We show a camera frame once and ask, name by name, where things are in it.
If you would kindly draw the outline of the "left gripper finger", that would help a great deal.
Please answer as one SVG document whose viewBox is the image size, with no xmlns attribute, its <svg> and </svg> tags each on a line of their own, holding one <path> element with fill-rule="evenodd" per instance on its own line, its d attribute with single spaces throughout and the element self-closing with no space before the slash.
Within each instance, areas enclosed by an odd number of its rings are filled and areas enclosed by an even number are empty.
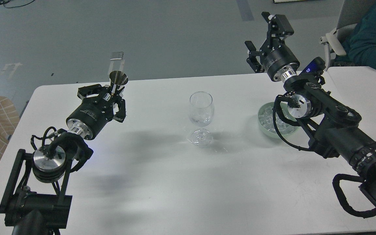
<svg viewBox="0 0 376 235">
<path fill-rule="evenodd" d="M 117 106 L 118 111 L 114 113 L 113 120 L 116 120 L 118 122 L 124 122 L 124 119 L 126 118 L 126 101 L 121 96 L 113 96 L 113 107 L 114 105 Z"/>
<path fill-rule="evenodd" d="M 89 102 L 101 102 L 110 100 L 110 86 L 109 85 L 90 85 L 80 87 L 77 93 L 78 98 L 82 101 L 88 99 Z"/>
</svg>

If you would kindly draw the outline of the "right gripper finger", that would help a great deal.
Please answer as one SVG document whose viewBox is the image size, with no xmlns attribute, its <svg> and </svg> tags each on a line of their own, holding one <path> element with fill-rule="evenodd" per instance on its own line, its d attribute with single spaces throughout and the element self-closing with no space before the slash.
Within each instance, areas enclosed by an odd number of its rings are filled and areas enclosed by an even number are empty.
<svg viewBox="0 0 376 235">
<path fill-rule="evenodd" d="M 263 66 L 258 62 L 258 59 L 257 59 L 258 57 L 262 55 L 262 53 L 257 51 L 255 45 L 250 40 L 245 41 L 244 44 L 248 49 L 248 55 L 249 55 L 248 58 L 246 59 L 246 62 L 252 68 L 254 73 L 265 72 Z"/>
<path fill-rule="evenodd" d="M 261 16 L 265 19 L 268 26 L 265 46 L 281 46 L 285 43 L 288 36 L 294 34 L 287 17 L 282 14 L 271 15 L 269 12 L 263 11 Z"/>
</svg>

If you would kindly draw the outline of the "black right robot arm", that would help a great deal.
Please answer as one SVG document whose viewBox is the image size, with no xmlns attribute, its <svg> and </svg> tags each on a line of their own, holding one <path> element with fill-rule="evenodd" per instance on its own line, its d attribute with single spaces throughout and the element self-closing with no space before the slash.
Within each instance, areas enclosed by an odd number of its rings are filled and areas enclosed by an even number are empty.
<svg viewBox="0 0 376 235">
<path fill-rule="evenodd" d="M 245 41 L 249 51 L 247 63 L 255 73 L 266 72 L 273 82 L 283 82 L 285 94 L 277 95 L 273 104 L 273 122 L 279 118 L 288 125 L 301 127 L 309 137 L 308 147 L 288 143 L 302 151 L 314 152 L 324 159 L 342 156 L 356 176 L 337 174 L 332 181 L 339 204 L 354 217 L 376 216 L 376 141 L 358 127 L 361 115 L 340 103 L 322 89 L 325 61 L 316 57 L 297 73 L 299 61 L 285 39 L 294 34 L 285 15 L 262 12 L 268 31 L 266 40 L 257 49 Z M 340 187 L 342 180 L 359 182 L 359 189 L 374 205 L 356 211 L 348 203 Z"/>
</svg>

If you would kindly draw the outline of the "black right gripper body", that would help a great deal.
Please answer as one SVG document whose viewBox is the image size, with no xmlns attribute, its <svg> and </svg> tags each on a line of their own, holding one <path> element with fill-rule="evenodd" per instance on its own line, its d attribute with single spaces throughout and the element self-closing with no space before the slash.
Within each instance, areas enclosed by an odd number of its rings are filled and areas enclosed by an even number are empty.
<svg viewBox="0 0 376 235">
<path fill-rule="evenodd" d="M 281 81 L 285 67 L 296 71 L 300 63 L 291 49 L 280 38 L 266 39 L 259 50 L 260 65 L 257 73 L 266 72 L 273 82 Z"/>
</svg>

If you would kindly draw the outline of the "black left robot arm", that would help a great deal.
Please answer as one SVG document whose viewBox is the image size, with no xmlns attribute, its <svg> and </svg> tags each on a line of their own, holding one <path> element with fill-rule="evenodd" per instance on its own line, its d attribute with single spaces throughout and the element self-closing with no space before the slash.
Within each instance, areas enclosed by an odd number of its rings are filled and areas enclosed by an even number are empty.
<svg viewBox="0 0 376 235">
<path fill-rule="evenodd" d="M 112 82 L 78 89 L 81 104 L 67 118 L 65 129 L 48 127 L 31 136 L 33 151 L 19 149 L 0 203 L 5 226 L 14 235 L 59 235 L 66 229 L 72 196 L 70 174 L 93 155 L 87 140 L 97 137 L 108 122 L 123 122 L 124 84 Z"/>
</svg>

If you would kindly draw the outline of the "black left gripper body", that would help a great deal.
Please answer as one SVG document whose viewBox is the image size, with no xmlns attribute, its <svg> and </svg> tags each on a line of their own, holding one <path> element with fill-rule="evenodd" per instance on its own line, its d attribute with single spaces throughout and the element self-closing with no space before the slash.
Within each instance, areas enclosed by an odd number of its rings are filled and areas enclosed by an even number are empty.
<svg viewBox="0 0 376 235">
<path fill-rule="evenodd" d="M 106 124 L 113 120 L 116 96 L 109 100 L 102 95 L 84 98 L 82 103 L 67 118 L 68 132 L 93 140 Z"/>
</svg>

